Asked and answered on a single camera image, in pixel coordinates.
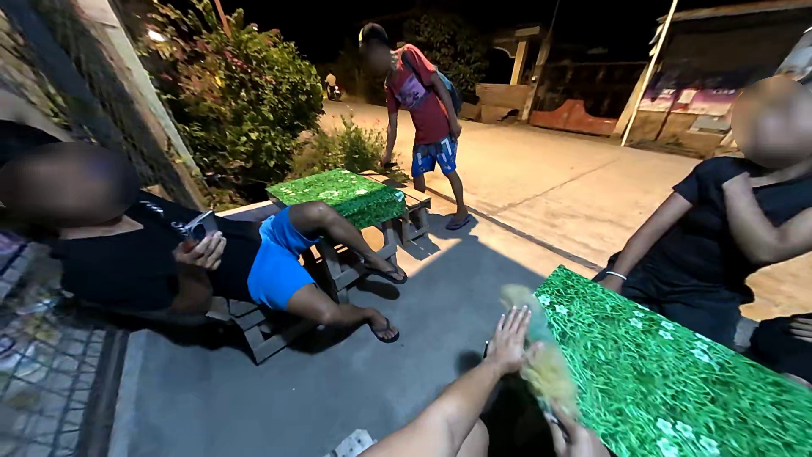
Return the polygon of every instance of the blue shorts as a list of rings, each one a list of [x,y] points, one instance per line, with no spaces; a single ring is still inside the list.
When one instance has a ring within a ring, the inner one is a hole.
[[[259,233],[262,244],[248,274],[248,292],[254,302],[284,311],[297,290],[315,282],[299,256],[318,239],[308,239],[293,227],[290,207],[262,222]]]
[[[436,143],[414,145],[412,177],[433,172],[437,162],[440,162],[440,171],[443,172],[443,175],[456,170],[456,139],[445,137]]]

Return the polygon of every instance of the green grass-print tablecloth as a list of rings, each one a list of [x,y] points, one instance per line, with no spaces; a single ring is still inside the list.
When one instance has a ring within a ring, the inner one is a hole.
[[[359,229],[403,215],[406,208],[403,192],[347,170],[283,182],[267,191],[288,206],[321,200]]]
[[[797,383],[564,267],[536,297],[584,425],[617,455],[812,455],[812,392]]]

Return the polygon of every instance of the red t-shirt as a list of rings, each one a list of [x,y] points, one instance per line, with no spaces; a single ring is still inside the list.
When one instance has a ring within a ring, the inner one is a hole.
[[[427,145],[447,137],[448,115],[440,98],[422,83],[431,85],[431,77],[437,68],[413,45],[405,45],[396,52],[400,54],[395,74],[387,80],[387,110],[396,113],[401,105],[412,114],[414,144]],[[417,78],[404,59],[420,73]]]

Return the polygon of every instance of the light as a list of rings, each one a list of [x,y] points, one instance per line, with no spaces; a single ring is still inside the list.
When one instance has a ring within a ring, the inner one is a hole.
[[[148,30],[147,37],[149,37],[150,40],[157,41],[159,43],[163,43],[164,41],[166,41],[166,37],[164,37],[162,34],[158,32],[155,32],[154,30]]]

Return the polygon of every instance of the smartphone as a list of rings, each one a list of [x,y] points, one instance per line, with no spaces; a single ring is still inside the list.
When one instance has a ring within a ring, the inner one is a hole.
[[[209,233],[217,232],[217,220],[214,218],[214,211],[207,211],[184,226],[186,238],[195,243],[203,241]]]

